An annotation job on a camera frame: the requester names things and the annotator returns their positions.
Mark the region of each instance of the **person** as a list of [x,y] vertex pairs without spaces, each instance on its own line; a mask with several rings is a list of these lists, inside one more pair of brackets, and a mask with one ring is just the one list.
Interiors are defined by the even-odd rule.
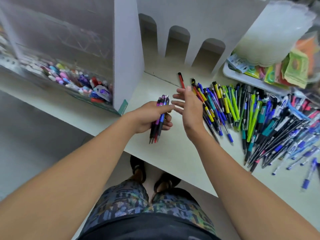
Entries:
[[[128,112],[91,141],[35,176],[0,203],[0,239],[69,240],[101,194],[127,142],[171,110],[182,114],[185,132],[231,222],[243,240],[320,239],[320,233],[283,200],[244,170],[206,131],[202,104],[190,87],[177,89],[172,105],[148,102]],[[130,160],[133,176],[107,189],[79,239],[218,239],[196,200],[163,174],[148,202],[143,162]]]

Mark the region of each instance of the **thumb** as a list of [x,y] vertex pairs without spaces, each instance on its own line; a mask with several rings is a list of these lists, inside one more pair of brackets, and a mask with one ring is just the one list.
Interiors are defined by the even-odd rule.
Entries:
[[173,104],[170,104],[170,105],[162,105],[162,106],[159,106],[157,107],[157,110],[159,112],[159,114],[165,114],[165,113],[169,113],[171,112],[171,110],[174,110],[175,109],[175,106]]
[[184,99],[187,103],[188,100],[190,100],[195,94],[192,91],[192,88],[190,86],[186,87],[186,90],[184,91]]

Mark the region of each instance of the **white tray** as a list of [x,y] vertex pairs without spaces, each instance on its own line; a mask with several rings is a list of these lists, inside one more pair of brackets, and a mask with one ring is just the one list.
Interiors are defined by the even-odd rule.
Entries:
[[248,76],[246,74],[238,73],[234,70],[231,70],[228,67],[227,62],[223,66],[223,74],[227,77],[230,77],[232,79],[238,80],[240,82],[249,84],[249,85],[257,87],[257,88],[261,88],[261,89],[268,91],[268,92],[271,92],[273,94],[285,96],[290,92],[290,89],[279,88],[277,86],[270,85],[270,84],[268,84],[262,80],[259,80],[257,78]]

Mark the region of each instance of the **person's right hand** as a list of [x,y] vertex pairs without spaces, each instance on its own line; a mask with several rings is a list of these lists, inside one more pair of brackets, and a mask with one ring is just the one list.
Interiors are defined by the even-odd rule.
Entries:
[[175,111],[182,115],[183,126],[186,131],[187,137],[192,141],[195,134],[203,132],[206,130],[203,125],[202,119],[202,102],[197,98],[197,96],[192,92],[192,88],[187,86],[186,89],[178,88],[178,94],[174,94],[174,99],[184,100],[171,101],[172,104],[179,106],[184,109],[175,107]]

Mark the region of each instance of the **hand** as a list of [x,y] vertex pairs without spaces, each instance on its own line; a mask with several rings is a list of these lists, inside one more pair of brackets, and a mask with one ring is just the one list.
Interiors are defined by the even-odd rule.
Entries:
[[174,110],[182,115],[186,135],[192,141],[194,133],[205,130],[202,119],[202,102],[192,92],[190,86],[187,86],[186,89],[178,88],[177,92],[178,94],[174,94],[173,98],[184,100],[186,102],[171,101],[171,103],[184,108],[180,109],[176,107]]
[[130,116],[130,120],[134,121],[135,133],[144,133],[151,129],[151,123],[157,121],[162,114],[165,114],[162,130],[168,131],[173,126],[171,116],[168,114],[174,105],[163,105],[157,107],[156,101],[150,101],[125,115]]

